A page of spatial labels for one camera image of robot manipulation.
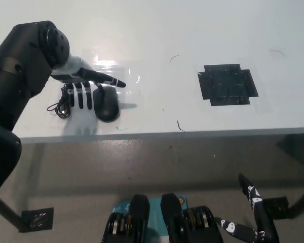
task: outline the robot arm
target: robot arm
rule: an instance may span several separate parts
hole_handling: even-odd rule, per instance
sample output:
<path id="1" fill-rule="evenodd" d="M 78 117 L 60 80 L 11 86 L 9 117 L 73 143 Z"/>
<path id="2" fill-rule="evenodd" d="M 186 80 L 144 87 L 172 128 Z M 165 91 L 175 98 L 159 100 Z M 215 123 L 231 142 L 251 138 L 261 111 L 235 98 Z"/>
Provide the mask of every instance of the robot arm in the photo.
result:
<path id="1" fill-rule="evenodd" d="M 16 25 L 0 45 L 0 187 L 21 154 L 20 139 L 11 131 L 28 101 L 43 90 L 50 75 L 63 83 L 92 80 L 126 86 L 72 56 L 66 36 L 52 22 Z"/>

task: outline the black metal leg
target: black metal leg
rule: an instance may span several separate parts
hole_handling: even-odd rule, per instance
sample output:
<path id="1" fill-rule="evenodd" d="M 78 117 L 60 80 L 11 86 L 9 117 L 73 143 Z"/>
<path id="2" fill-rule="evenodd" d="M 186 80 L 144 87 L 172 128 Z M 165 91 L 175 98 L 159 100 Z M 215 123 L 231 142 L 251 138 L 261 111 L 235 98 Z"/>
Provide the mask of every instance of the black metal leg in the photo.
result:
<path id="1" fill-rule="evenodd" d="M 0 215 L 15 226 L 19 232 L 29 232 L 27 223 L 0 199 Z"/>
<path id="2" fill-rule="evenodd" d="M 293 206 L 290 207 L 288 216 L 290 219 L 294 219 L 303 213 L 304 213 L 304 194 Z"/>

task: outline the robot finger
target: robot finger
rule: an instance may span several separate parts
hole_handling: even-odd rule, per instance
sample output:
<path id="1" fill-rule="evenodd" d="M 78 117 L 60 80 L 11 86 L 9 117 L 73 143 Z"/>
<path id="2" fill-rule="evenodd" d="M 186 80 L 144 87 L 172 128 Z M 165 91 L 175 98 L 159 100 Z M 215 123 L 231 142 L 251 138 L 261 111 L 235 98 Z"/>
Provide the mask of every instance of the robot finger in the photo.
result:
<path id="1" fill-rule="evenodd" d="M 254 210 L 255 203 L 262 202 L 262 197 L 254 185 L 241 173 L 239 174 L 239 182 L 243 193 L 247 196 L 249 202 L 251 203 L 252 210 Z"/>
<path id="2" fill-rule="evenodd" d="M 74 88 L 73 88 L 73 84 L 65 84 L 65 87 L 67 88 L 67 93 L 69 94 L 70 106 L 74 107 Z"/>
<path id="3" fill-rule="evenodd" d="M 258 240 L 258 232 L 242 224 L 236 224 L 219 217 L 215 217 L 215 222 L 226 230 L 231 236 L 248 243 Z"/>
<path id="4" fill-rule="evenodd" d="M 83 87 L 85 87 L 86 95 L 87 95 L 87 107 L 89 110 L 92 109 L 92 95 L 91 95 L 91 87 L 89 82 L 82 83 Z"/>
<path id="5" fill-rule="evenodd" d="M 79 107 L 80 107 L 80 109 L 83 109 L 82 85 L 81 85 L 81 83 L 74 83 L 74 86 L 77 89 Z"/>

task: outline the robotic hand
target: robotic hand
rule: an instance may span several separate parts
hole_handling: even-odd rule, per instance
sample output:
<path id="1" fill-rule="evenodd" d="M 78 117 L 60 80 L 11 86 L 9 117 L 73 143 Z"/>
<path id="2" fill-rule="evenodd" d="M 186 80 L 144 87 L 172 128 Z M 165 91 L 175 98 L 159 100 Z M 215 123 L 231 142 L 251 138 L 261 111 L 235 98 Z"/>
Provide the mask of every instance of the robotic hand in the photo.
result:
<path id="1" fill-rule="evenodd" d="M 247 243 L 268 242 L 279 243 L 278 234 L 272 217 L 264 204 L 257 189 L 252 183 L 242 174 L 239 175 L 239 182 L 242 187 L 242 192 L 251 203 L 255 221 L 258 229 L 254 230 L 245 225 L 236 224 L 228 220 L 215 218 L 215 221 L 225 229 L 231 236 L 240 239 Z"/>
<path id="2" fill-rule="evenodd" d="M 206 206 L 183 210 L 174 193 L 164 194 L 161 199 L 163 220 L 167 226 L 170 243 L 223 243 L 217 224 L 230 235 L 248 243 L 279 243 L 275 225 L 268 209 L 252 183 L 239 175 L 243 193 L 254 211 L 257 230 L 231 221 L 213 217 Z M 129 214 L 112 213 L 102 243 L 144 242 L 146 223 L 149 219 L 149 203 L 145 195 L 135 195 L 130 203 Z"/>

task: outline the concrete floor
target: concrete floor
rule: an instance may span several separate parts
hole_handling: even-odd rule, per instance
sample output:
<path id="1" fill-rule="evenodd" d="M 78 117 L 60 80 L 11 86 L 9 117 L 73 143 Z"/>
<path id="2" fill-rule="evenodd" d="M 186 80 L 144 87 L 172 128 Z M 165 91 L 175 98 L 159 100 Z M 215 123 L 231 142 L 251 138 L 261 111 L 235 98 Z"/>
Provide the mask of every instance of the concrete floor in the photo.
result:
<path id="1" fill-rule="evenodd" d="M 304 166 L 276 146 L 282 138 L 24 145 L 0 197 L 19 213 L 54 207 L 53 230 L 18 233 L 0 216 L 0 242 L 101 242 L 113 206 L 136 193 L 185 194 L 191 207 L 255 227 L 239 172 L 264 198 L 286 195 L 292 204 L 304 193 Z M 304 242 L 304 215 L 276 227 L 280 242 Z M 224 242 L 240 242 L 221 232 Z"/>

